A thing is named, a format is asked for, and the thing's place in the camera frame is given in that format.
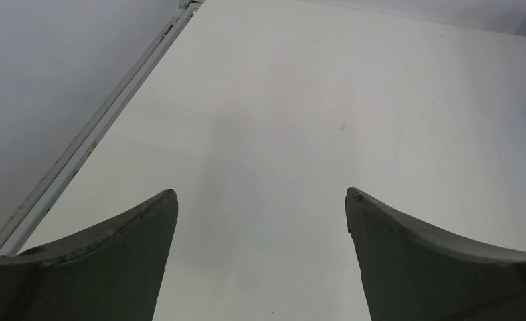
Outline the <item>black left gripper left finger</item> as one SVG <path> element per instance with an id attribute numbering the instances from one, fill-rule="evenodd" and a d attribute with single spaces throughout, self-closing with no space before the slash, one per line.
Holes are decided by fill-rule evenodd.
<path id="1" fill-rule="evenodd" d="M 59 240 L 0 256 L 0 320 L 151 320 L 178 218 L 177 194 Z"/>

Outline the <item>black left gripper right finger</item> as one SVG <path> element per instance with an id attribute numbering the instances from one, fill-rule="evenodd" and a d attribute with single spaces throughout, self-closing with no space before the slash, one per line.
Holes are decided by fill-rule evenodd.
<path id="1" fill-rule="evenodd" d="M 355 187 L 345 213 L 372 320 L 526 320 L 526 252 L 451 233 Z"/>

